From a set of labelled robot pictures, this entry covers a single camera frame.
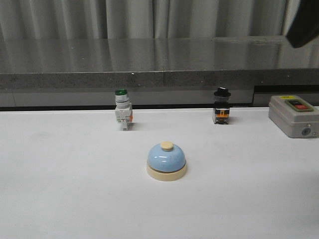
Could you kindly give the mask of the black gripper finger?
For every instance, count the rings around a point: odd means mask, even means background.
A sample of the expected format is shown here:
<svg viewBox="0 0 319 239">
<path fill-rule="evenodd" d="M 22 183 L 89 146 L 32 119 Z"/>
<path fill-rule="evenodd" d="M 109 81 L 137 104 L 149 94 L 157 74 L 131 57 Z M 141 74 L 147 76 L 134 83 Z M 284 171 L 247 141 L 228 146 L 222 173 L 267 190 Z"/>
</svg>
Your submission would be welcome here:
<svg viewBox="0 0 319 239">
<path fill-rule="evenodd" d="M 293 48 L 300 48 L 319 36 L 319 1 L 301 0 L 286 34 Z"/>
</svg>

